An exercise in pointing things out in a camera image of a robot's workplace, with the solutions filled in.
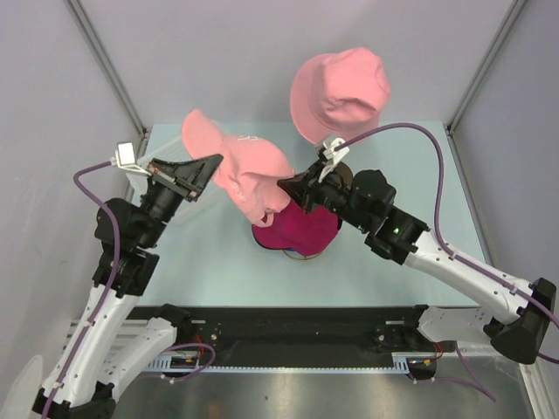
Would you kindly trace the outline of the light pink cap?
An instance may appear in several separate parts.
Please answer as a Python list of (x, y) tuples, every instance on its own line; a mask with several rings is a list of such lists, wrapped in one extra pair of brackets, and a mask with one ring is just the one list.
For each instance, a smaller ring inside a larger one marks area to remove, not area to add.
[(195, 109), (183, 121), (183, 145), (194, 160), (222, 155), (213, 182), (225, 190), (248, 221), (267, 228), (291, 201), (277, 181), (294, 176), (283, 152), (270, 141), (252, 135), (227, 134)]

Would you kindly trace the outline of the light pink bucket hat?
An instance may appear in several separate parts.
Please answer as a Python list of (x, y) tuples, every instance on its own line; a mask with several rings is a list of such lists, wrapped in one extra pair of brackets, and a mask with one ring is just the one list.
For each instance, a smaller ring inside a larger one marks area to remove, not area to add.
[(390, 96), (382, 59), (357, 47), (309, 59), (293, 78), (290, 114), (313, 145), (331, 135), (351, 140), (379, 126)]

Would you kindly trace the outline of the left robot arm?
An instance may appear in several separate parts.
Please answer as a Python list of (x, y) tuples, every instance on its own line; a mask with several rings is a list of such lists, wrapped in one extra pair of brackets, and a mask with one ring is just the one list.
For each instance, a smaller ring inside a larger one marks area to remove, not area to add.
[(190, 313), (171, 304), (157, 308), (112, 360), (107, 355), (155, 272), (160, 258), (152, 250), (162, 233), (183, 202), (203, 194), (222, 160), (220, 154), (193, 161), (153, 159), (141, 170), (148, 189), (140, 205), (123, 198), (103, 202), (80, 180), (102, 168), (134, 171), (133, 162), (113, 157), (74, 175), (75, 185), (99, 207), (94, 235), (102, 254), (77, 328), (41, 384), (32, 412), (43, 418), (109, 418), (126, 388), (159, 354), (183, 350), (195, 360), (191, 372), (162, 373), (169, 383), (192, 378), (213, 363), (216, 351), (197, 337)]

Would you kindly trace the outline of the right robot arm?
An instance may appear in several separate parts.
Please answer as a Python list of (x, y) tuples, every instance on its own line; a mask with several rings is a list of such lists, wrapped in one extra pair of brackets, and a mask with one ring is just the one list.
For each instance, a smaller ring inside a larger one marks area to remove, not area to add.
[(336, 171), (324, 175), (316, 161), (278, 185), (302, 210), (322, 207), (358, 229), (378, 257), (426, 273), (476, 302), (474, 308), (419, 307), (403, 328), (409, 348), (462, 341), (489, 345), (520, 364), (539, 358), (556, 297), (548, 280), (514, 278), (451, 247), (395, 206), (396, 191), (379, 170), (362, 170), (345, 184)]

